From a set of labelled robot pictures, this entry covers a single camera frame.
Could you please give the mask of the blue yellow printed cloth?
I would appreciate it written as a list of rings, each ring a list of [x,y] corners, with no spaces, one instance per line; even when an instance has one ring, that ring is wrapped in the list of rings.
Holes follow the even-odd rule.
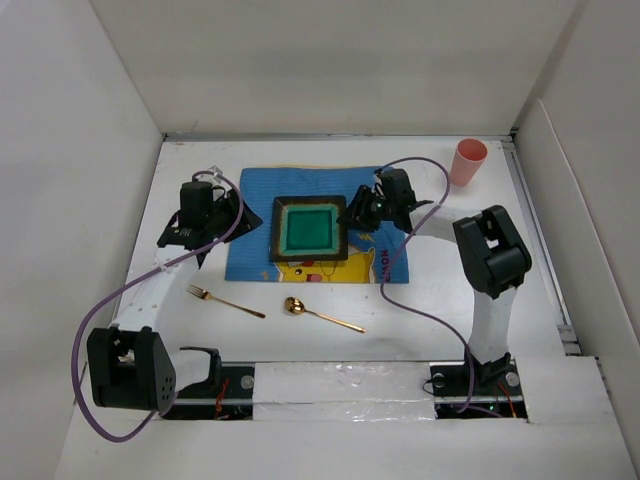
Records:
[[[231,242],[225,278],[229,281],[377,283],[382,275],[390,283],[409,282],[407,255],[393,266],[390,260],[405,238],[391,222],[373,233],[348,233],[348,258],[342,262],[269,260],[273,202],[279,196],[342,195],[351,201],[358,187],[371,184],[371,166],[346,169],[292,167],[247,168],[240,177],[244,201],[263,224]]]

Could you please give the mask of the green square plate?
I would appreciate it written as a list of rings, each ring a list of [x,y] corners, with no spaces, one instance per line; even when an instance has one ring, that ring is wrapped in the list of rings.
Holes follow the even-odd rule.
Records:
[[[344,261],[348,236],[338,218],[346,209],[342,195],[279,196],[272,208],[271,262]]]

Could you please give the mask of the pink plastic cup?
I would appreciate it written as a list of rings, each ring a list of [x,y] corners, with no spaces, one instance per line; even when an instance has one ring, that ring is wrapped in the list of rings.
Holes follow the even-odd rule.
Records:
[[[487,146],[480,140],[466,138],[461,140],[454,153],[449,171],[452,184],[464,187],[469,184],[488,155]]]

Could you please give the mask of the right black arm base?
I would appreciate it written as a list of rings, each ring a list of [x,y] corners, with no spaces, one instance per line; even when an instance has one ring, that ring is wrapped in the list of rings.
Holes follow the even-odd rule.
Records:
[[[422,389],[434,401],[437,420],[528,418],[516,362],[507,355],[488,366],[449,361],[429,364]]]

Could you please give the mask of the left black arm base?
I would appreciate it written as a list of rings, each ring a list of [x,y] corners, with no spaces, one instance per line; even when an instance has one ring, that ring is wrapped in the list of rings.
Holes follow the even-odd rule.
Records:
[[[165,420],[252,420],[254,386],[253,363],[223,363],[214,380],[182,390],[171,409],[161,417]]]

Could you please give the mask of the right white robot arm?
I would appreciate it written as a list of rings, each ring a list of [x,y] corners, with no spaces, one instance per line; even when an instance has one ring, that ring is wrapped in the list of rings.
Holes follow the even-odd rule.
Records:
[[[362,185],[337,222],[349,230],[374,232],[391,222],[408,237],[428,236],[456,245],[474,292],[470,360],[462,381],[473,393],[494,387],[511,360],[508,330],[517,289],[532,267],[529,250],[508,211],[481,211],[418,201],[402,169],[377,170],[374,186]]]

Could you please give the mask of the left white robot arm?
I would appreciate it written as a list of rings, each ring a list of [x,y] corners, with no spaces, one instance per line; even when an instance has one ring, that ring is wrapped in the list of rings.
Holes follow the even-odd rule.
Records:
[[[86,347],[94,403],[99,407],[165,412],[177,394],[201,396],[223,385],[218,351],[178,339],[181,301],[211,249],[261,225],[236,187],[192,180],[181,186],[179,209],[157,241],[150,273],[131,302]]]

